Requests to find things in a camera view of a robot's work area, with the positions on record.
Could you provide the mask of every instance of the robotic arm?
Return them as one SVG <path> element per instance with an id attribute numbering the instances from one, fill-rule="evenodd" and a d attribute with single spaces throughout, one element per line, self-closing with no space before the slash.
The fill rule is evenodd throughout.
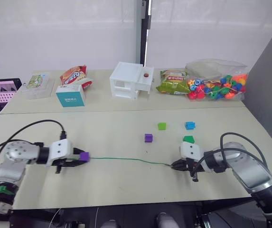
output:
<path id="1" fill-rule="evenodd" d="M 66 159 L 72 154 L 80 154 L 83 151 L 73 148 L 68 139 L 53 142 L 49 147 L 43 143 L 28 143 L 15 141 L 8 143 L 2 153 L 4 162 L 0 164 L 0 220 L 8 220 L 14 197 L 25 175 L 27 164 L 44 164 L 56 166 L 56 173 L 60 173 L 62 167 L 74 167 L 84 164 L 86 161 Z"/>
<path id="2" fill-rule="evenodd" d="M 270 171 L 258 160 L 250 155 L 234 150 L 234 148 L 246 150 L 240 143 L 228 142 L 223 148 L 232 148 L 224 152 L 226 163 L 233 170 L 234 176 L 242 184 L 245 190 L 255 199 L 257 206 L 263 210 L 267 220 L 272 221 L 272 175 Z M 197 162 L 204 156 L 198 172 L 223 172 L 223 156 L 221 152 L 211 154 L 203 152 L 196 144 L 183 142 L 179 148 L 182 159 L 174 162 L 172 168 L 180 171 L 190 171 L 193 181 L 198 182 L 197 172 L 193 175 L 193 169 Z"/>

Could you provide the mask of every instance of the green wire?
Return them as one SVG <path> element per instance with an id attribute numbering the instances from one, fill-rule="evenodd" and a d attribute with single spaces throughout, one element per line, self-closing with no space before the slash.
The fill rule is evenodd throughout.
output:
<path id="1" fill-rule="evenodd" d="M 112 158 L 112 157 L 102 157 L 102 158 L 95 158 L 95 157 L 90 157 L 91 159 L 119 159 L 119 160 L 133 160 L 133 161 L 142 161 L 142 162 L 146 162 L 149 164 L 159 164 L 159 165 L 166 165 L 166 166 L 171 166 L 169 164 L 166 163 L 160 163 L 160 162 L 150 162 L 150 161 L 145 161 L 142 159 L 137 159 L 137 158 Z"/>

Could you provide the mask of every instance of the purple block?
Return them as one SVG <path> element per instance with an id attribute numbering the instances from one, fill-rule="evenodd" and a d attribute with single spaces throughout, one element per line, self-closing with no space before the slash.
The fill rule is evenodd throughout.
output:
<path id="1" fill-rule="evenodd" d="M 89 162 L 89 152 L 81 152 L 80 153 L 80 161 Z"/>
<path id="2" fill-rule="evenodd" d="M 144 142 L 150 143 L 153 141 L 153 135 L 152 134 L 145 134 L 144 135 Z"/>

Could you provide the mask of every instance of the white wall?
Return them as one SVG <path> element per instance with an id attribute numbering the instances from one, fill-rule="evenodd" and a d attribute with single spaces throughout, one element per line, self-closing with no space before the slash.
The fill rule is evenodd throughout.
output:
<path id="1" fill-rule="evenodd" d="M 184 67 L 202 58 L 250 70 L 272 37 L 272 0 L 153 0 L 146 65 Z"/>
<path id="2" fill-rule="evenodd" d="M 137 0 L 0 0 L 0 78 L 26 82 L 34 70 L 84 64 L 106 69 L 118 61 L 139 61 L 136 4 Z"/>

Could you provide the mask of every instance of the chip bag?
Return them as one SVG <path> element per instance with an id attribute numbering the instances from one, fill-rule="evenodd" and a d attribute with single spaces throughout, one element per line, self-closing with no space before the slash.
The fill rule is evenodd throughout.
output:
<path id="1" fill-rule="evenodd" d="M 165 94 L 188 94 L 187 73 L 180 70 L 160 71 L 161 84 L 156 87 L 160 93 Z"/>
<path id="2" fill-rule="evenodd" d="M 62 85 L 82 85 L 83 90 L 93 83 L 93 80 L 86 77 L 86 65 L 76 66 L 65 71 L 61 76 Z"/>

